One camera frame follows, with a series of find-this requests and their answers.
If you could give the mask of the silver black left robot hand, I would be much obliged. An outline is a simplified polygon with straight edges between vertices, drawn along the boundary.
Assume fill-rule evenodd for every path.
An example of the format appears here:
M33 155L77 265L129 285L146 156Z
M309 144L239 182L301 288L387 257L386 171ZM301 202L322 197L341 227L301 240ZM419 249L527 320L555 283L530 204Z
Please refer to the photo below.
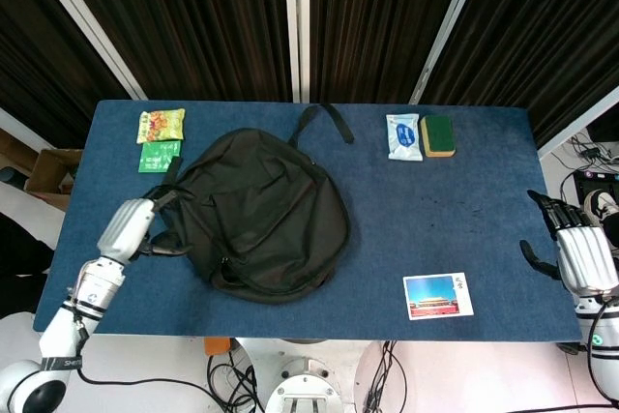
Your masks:
M101 256L127 265L141 255L187 254L190 247L167 248L149 240L149 227L156 213L176 197L175 192L168 192L155 200L135 198L125 201L113 215L97 243Z

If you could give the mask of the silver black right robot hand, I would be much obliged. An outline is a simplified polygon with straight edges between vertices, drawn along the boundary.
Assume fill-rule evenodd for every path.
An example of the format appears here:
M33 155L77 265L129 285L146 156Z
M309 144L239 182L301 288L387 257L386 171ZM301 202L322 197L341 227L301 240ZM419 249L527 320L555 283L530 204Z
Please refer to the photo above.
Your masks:
M550 238L557 247L554 264L542 261L531 245L521 240L520 250L536 271L563 282L575 296L608 295L618 287L618 272L604 232L578 207L529 190L540 208Z

